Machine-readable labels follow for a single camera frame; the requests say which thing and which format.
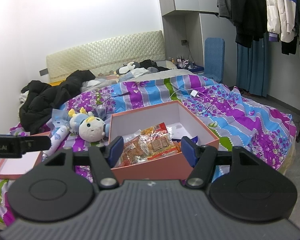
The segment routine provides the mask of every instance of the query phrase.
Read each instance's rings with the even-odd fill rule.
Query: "quilted headboard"
[[[94,41],[47,56],[50,81],[65,79],[72,72],[91,70],[95,75],[110,71],[131,61],[165,60],[162,31],[137,33]]]

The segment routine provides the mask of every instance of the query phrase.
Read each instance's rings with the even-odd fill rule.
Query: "bedspread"
[[[199,91],[201,98],[192,98],[189,89]],[[180,100],[220,138],[219,150],[243,146],[274,169],[281,166],[297,132],[290,114],[243,98],[236,87],[230,91],[225,85],[196,75],[114,84],[82,93],[62,109],[84,107],[92,111],[102,104],[111,114],[170,100]],[[93,144],[70,133],[60,148],[82,151]],[[75,170],[92,181],[89,167],[77,166]],[[10,183],[11,180],[0,180],[0,221],[8,225],[13,221],[5,194]]]

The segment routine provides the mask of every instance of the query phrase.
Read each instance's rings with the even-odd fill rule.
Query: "white puffer jacket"
[[[296,0],[267,0],[269,36],[274,37],[281,34],[281,41],[291,42],[296,36],[293,29],[295,16]]]

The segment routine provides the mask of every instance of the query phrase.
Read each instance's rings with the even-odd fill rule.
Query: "blue chair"
[[[204,73],[218,83],[223,81],[225,41],[222,38],[206,38],[204,42]]]

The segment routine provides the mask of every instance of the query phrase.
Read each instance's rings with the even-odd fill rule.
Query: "plush toy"
[[[79,133],[80,137],[87,142],[97,142],[105,136],[109,137],[110,125],[94,117],[82,107],[80,113],[76,114],[74,109],[69,111],[70,127],[74,133]]]
[[[130,62],[126,66],[123,66],[121,68],[118,68],[116,71],[114,71],[114,74],[117,76],[124,75],[128,72],[130,72],[132,69],[140,68],[140,63],[138,62]]]

